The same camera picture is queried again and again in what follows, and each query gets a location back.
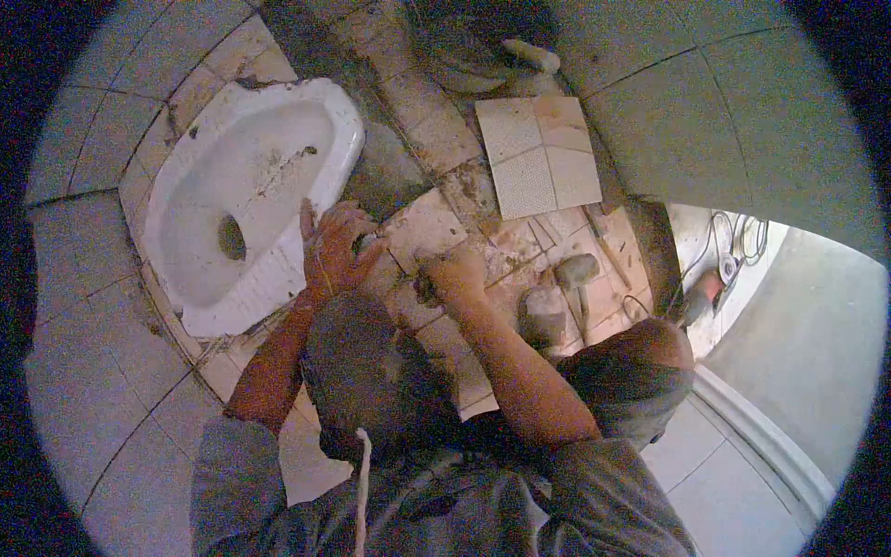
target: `man's arm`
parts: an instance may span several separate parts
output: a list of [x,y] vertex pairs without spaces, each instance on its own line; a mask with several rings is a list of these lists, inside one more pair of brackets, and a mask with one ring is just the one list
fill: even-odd
[[504,418],[530,446],[557,448],[599,439],[591,411],[559,373],[492,307],[481,257],[458,249],[424,260],[424,272],[486,370]]

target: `toilet drain hole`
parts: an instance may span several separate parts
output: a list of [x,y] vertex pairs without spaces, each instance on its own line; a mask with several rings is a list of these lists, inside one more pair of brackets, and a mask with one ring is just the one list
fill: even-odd
[[217,240],[223,255],[232,261],[244,261],[248,255],[248,247],[244,244],[241,228],[232,215],[226,215],[220,220],[220,226],[217,228]]

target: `gray t-shirt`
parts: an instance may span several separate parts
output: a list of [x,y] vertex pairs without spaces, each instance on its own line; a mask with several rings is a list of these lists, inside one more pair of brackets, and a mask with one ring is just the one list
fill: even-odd
[[[693,555],[646,465],[624,440],[555,451],[546,478],[438,449],[372,466],[369,555]],[[350,555],[356,477],[288,507],[275,436],[225,417],[205,427],[192,480],[196,555]]]

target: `white ceramic squat toilet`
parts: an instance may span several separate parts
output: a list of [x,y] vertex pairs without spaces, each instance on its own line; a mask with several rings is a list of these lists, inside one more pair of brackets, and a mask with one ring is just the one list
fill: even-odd
[[364,142],[329,79],[227,84],[161,167],[143,243],[193,337],[240,334],[306,287],[300,204],[339,199]]

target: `hammer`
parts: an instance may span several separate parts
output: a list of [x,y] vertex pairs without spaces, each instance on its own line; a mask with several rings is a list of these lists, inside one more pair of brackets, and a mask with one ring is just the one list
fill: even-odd
[[576,291],[578,294],[578,306],[580,307],[580,319],[576,320],[578,330],[582,334],[582,340],[587,346],[585,333],[588,325],[588,297],[584,287],[601,271],[601,266],[590,253],[581,253],[570,258],[563,259],[554,267],[554,278],[564,293]]

